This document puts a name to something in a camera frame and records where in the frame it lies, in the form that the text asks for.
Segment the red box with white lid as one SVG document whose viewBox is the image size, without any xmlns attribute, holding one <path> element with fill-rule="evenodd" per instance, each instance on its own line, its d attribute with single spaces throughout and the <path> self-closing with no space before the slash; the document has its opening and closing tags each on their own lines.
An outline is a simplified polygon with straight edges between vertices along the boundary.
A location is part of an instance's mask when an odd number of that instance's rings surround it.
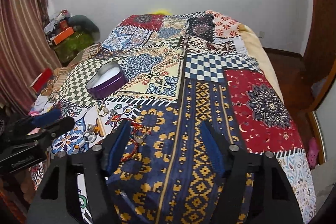
<svg viewBox="0 0 336 224">
<path fill-rule="evenodd" d="M 46 86 L 48 80 L 52 79 L 53 75 L 53 71 L 50 68 L 45 69 L 41 74 L 36 77 L 36 79 L 33 80 L 30 88 L 35 93 L 39 93 Z"/>
</svg>

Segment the brown striped patterned cloth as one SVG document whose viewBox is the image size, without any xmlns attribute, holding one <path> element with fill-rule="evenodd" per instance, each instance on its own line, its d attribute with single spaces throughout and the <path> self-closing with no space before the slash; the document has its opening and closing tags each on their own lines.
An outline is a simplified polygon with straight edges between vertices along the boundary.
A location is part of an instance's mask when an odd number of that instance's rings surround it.
<svg viewBox="0 0 336 224">
<path fill-rule="evenodd" d="M 52 75 L 47 79 L 47 82 L 43 85 L 42 90 L 38 94 L 50 98 L 58 93 L 67 76 L 74 68 L 87 59 L 95 57 L 99 50 L 101 50 L 101 43 L 93 44 L 82 50 L 66 67 L 54 69 Z"/>
</svg>

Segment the purple heart-shaped tin box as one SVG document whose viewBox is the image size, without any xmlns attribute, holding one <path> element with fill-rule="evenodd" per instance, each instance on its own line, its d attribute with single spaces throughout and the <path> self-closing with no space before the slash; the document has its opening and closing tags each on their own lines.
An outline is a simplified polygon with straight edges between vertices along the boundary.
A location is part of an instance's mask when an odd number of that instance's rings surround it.
<svg viewBox="0 0 336 224">
<path fill-rule="evenodd" d="M 108 62 L 87 82 L 87 92 L 96 100 L 101 100 L 118 91 L 127 83 L 122 68 L 116 62 Z"/>
</svg>

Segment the striped brown red curtain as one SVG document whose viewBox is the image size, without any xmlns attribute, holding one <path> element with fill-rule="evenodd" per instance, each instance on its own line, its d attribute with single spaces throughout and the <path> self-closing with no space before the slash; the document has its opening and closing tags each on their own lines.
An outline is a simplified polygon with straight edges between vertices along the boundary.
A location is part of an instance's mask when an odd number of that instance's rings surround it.
<svg viewBox="0 0 336 224">
<path fill-rule="evenodd" d="M 1 0 L 1 103 L 27 114 L 36 95 L 30 85 L 61 63 L 43 31 L 48 0 Z"/>
</svg>

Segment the colourful patchwork bedspread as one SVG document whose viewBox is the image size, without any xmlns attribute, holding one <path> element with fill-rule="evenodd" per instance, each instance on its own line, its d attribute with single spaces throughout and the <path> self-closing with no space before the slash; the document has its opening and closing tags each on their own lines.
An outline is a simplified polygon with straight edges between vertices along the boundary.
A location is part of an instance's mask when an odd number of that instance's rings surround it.
<svg viewBox="0 0 336 224">
<path fill-rule="evenodd" d="M 33 168 L 27 222 L 309 223 L 316 195 L 301 137 L 239 24 L 207 10 L 132 15 L 115 27 L 48 98 L 75 126 Z M 96 100 L 85 86 L 111 61 L 127 83 Z M 114 116 L 98 115 L 103 102 Z M 129 141 L 106 176 L 102 143 L 123 120 Z M 211 166 L 203 121 L 230 143 L 228 177 Z"/>
</svg>

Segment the green covered side table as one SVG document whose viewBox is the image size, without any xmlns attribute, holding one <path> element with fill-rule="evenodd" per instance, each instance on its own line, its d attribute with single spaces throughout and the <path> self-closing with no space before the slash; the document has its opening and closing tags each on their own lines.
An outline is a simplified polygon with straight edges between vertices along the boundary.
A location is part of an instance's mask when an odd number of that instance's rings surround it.
<svg viewBox="0 0 336 224">
<path fill-rule="evenodd" d="M 93 44 L 94 39 L 90 33 L 78 31 L 54 46 L 54 51 L 60 63 L 65 64 L 72 61 L 80 51 Z"/>
</svg>

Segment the orange box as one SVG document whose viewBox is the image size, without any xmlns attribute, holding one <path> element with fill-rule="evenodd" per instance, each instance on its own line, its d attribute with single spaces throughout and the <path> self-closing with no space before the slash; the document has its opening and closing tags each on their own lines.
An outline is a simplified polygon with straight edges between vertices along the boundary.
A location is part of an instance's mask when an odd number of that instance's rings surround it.
<svg viewBox="0 0 336 224">
<path fill-rule="evenodd" d="M 52 42 L 55 45 L 60 44 L 62 41 L 64 41 L 66 38 L 70 37 L 72 34 L 74 34 L 74 29 L 72 27 L 68 27 L 64 31 L 60 32 L 60 34 L 54 36 L 52 38 Z"/>
</svg>

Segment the pile of clutter on table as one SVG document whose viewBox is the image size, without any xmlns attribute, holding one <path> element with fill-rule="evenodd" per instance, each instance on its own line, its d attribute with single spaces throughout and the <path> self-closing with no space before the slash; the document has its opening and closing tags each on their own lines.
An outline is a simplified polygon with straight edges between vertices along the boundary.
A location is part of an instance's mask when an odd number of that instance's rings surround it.
<svg viewBox="0 0 336 224">
<path fill-rule="evenodd" d="M 56 35 L 57 30 L 60 28 L 60 22 L 62 20 L 67 21 L 71 17 L 71 13 L 68 10 L 62 10 L 56 13 L 50 22 L 44 27 L 43 31 L 49 38 Z"/>
</svg>

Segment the pink slipper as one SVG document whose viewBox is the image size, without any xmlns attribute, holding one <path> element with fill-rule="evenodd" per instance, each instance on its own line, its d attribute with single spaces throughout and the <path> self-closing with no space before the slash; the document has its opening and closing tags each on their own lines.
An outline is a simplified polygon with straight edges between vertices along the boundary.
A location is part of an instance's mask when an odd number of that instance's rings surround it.
<svg viewBox="0 0 336 224">
<path fill-rule="evenodd" d="M 315 169 L 317 165 L 319 148 L 315 138 L 311 138 L 308 143 L 308 152 L 307 152 L 307 160 L 309 163 L 309 167 L 311 169 Z"/>
</svg>

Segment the beige blanket edge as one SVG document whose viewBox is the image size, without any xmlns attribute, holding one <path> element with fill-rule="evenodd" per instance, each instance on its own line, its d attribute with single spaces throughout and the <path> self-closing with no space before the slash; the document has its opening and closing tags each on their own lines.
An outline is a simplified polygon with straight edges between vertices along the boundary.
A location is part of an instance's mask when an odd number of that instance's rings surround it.
<svg viewBox="0 0 336 224">
<path fill-rule="evenodd" d="M 280 100 L 284 102 L 284 98 L 282 96 L 276 72 L 274 71 L 274 68 L 271 64 L 271 61 L 267 53 L 262 47 L 259 38 L 248 26 L 242 23 L 239 24 L 239 33 L 240 36 L 242 37 L 242 40 L 245 44 L 248 54 L 257 60 L 259 67 L 264 73 L 266 79 L 268 80 L 272 88 L 275 90 Z"/>
</svg>

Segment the yellow cloth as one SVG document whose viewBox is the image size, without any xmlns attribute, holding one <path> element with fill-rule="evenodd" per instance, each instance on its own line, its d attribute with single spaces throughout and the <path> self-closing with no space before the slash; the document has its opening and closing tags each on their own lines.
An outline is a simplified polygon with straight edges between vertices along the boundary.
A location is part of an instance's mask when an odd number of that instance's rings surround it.
<svg viewBox="0 0 336 224">
<path fill-rule="evenodd" d="M 172 13 L 167 9 L 156 9 L 156 10 L 152 11 L 151 14 L 152 15 L 164 15 L 164 16 L 166 16 L 166 15 L 171 16 L 172 15 Z"/>
</svg>

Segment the wall socket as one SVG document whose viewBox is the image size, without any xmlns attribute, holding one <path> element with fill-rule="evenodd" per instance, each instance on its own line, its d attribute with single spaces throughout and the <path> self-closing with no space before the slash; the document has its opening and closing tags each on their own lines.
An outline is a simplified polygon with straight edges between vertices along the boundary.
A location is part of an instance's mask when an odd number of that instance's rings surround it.
<svg viewBox="0 0 336 224">
<path fill-rule="evenodd" d="M 260 32 L 259 32 L 259 38 L 262 38 L 262 39 L 263 39 L 263 38 L 264 38 L 264 36 L 265 36 L 265 32 L 263 32 L 263 31 L 260 31 Z"/>
</svg>

